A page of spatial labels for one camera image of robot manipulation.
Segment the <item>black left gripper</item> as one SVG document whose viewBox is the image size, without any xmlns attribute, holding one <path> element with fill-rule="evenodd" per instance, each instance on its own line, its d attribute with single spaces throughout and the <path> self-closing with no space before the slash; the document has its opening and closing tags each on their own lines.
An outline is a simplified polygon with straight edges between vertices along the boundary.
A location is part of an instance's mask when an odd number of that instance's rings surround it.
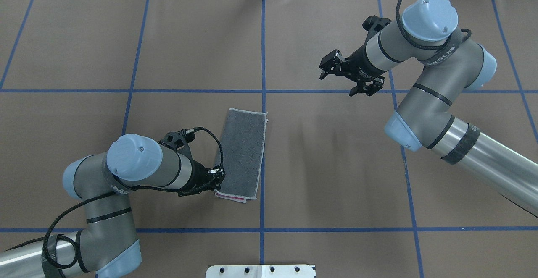
<svg viewBox="0 0 538 278">
<path fill-rule="evenodd" d="M 224 178 L 225 171 L 221 165 L 209 169 L 193 160 L 191 161 L 190 179 L 177 190 L 177 195 L 184 197 L 200 194 L 203 191 L 220 190 Z"/>
</svg>

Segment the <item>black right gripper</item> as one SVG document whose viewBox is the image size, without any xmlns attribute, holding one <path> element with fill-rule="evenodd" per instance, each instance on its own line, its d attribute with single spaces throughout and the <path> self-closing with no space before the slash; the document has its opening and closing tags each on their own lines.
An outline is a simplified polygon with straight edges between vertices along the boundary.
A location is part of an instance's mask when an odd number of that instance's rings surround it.
<svg viewBox="0 0 538 278">
<path fill-rule="evenodd" d="M 366 94 L 372 96 L 382 90 L 385 78 L 382 74 L 384 70 L 376 68 L 369 60 L 366 53 L 366 46 L 359 47 L 347 58 L 344 58 L 339 50 L 333 50 L 324 56 L 319 64 L 321 73 L 320 80 L 328 75 L 343 76 L 356 82 L 352 87 L 349 96 L 356 94 Z"/>
</svg>

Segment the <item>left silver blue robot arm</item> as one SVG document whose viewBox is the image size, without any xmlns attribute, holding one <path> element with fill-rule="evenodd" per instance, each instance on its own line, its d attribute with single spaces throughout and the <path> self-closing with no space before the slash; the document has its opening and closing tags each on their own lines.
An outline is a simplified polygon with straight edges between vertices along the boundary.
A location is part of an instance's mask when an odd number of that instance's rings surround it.
<svg viewBox="0 0 538 278">
<path fill-rule="evenodd" d="M 70 164 L 62 183 L 79 203 L 56 217 L 45 235 L 1 253 L 2 278 L 120 278 L 142 262 L 129 193 L 147 189 L 178 196 L 217 190 L 223 160 L 213 168 L 194 161 L 188 146 L 198 128 L 163 140 L 126 134 L 107 152 Z"/>
</svg>

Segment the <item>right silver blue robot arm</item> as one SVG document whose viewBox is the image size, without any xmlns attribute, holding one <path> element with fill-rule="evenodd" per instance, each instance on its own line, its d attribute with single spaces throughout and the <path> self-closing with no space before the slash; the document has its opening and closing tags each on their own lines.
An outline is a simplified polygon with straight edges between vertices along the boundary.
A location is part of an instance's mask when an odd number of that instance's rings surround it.
<svg viewBox="0 0 538 278">
<path fill-rule="evenodd" d="M 367 37 L 350 56 L 324 56 L 320 79 L 343 76 L 356 85 L 349 95 L 372 96 L 384 74 L 415 58 L 423 70 L 385 125 L 404 148 L 432 150 L 450 165 L 467 169 L 503 197 L 537 215 L 537 164 L 462 121 L 449 110 L 464 91 L 480 89 L 496 72 L 496 59 L 459 28 L 449 0 L 398 0 L 394 21 L 369 16 Z"/>
</svg>

